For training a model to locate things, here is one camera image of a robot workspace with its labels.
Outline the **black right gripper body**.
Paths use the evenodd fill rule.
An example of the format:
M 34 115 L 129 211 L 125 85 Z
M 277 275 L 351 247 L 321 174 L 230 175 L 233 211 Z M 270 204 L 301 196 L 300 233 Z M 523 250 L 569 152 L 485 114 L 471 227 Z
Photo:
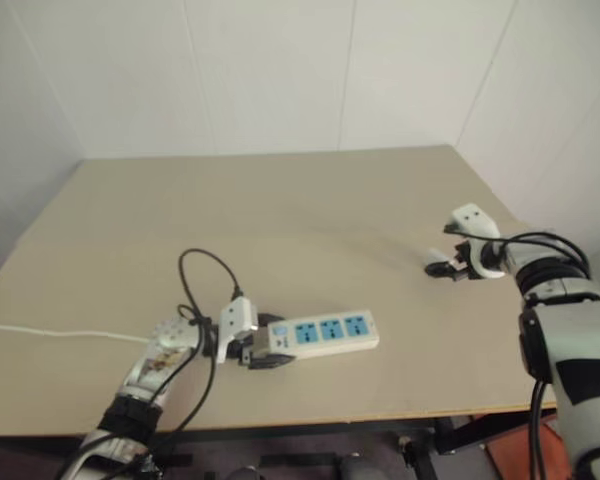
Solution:
M 476 272 L 470 260 L 471 245 L 468 240 L 465 240 L 455 246 L 455 255 L 453 257 L 453 265 L 455 272 L 452 274 L 454 281 L 460 280 L 475 280 Z

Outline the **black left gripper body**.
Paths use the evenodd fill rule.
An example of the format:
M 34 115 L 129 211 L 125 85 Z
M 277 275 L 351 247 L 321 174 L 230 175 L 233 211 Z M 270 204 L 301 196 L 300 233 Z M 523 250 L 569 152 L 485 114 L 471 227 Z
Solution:
M 232 340 L 228 346 L 228 358 L 237 360 L 240 366 L 250 370 L 263 368 L 263 338 L 259 334 L 250 334 L 241 339 Z

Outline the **white power strip blue sockets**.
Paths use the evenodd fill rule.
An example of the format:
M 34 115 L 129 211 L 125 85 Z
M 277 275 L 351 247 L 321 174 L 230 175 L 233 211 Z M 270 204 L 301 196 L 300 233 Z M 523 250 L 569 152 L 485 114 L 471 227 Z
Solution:
M 255 332 L 251 359 L 304 360 L 374 349 L 379 341 L 369 310 L 283 319 Z

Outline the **orange brown box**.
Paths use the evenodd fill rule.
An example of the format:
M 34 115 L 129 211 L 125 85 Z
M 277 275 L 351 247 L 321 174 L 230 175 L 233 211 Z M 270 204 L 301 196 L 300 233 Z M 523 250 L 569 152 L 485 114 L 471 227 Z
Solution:
M 539 428 L 547 480 L 571 480 L 571 466 L 558 421 L 551 418 Z M 487 444 L 503 480 L 530 480 L 528 428 L 508 433 Z

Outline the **black metal table frame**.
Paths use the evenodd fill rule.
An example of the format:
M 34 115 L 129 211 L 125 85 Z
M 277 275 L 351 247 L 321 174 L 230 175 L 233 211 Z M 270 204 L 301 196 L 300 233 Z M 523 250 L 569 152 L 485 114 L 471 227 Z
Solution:
M 451 455 L 523 428 L 537 433 L 541 424 L 556 417 L 556 410 L 536 407 L 529 411 L 486 414 L 458 428 L 453 426 L 450 417 L 440 416 L 190 431 L 180 428 L 167 432 L 156 430 L 160 415 L 161 411 L 157 407 L 145 407 L 135 400 L 115 400 L 105 412 L 97 430 L 92 433 L 0 435 L 0 447 L 69 458 L 77 455 L 82 443 L 94 442 L 101 435 L 114 434 L 118 440 L 133 440 L 139 442 L 142 447 L 152 448 L 158 464 L 165 466 L 167 459 L 160 455 L 184 443 L 352 432 L 392 432 L 399 437 L 398 449 L 405 464 L 414 469 L 417 480 L 438 480 L 431 461 L 432 452 Z

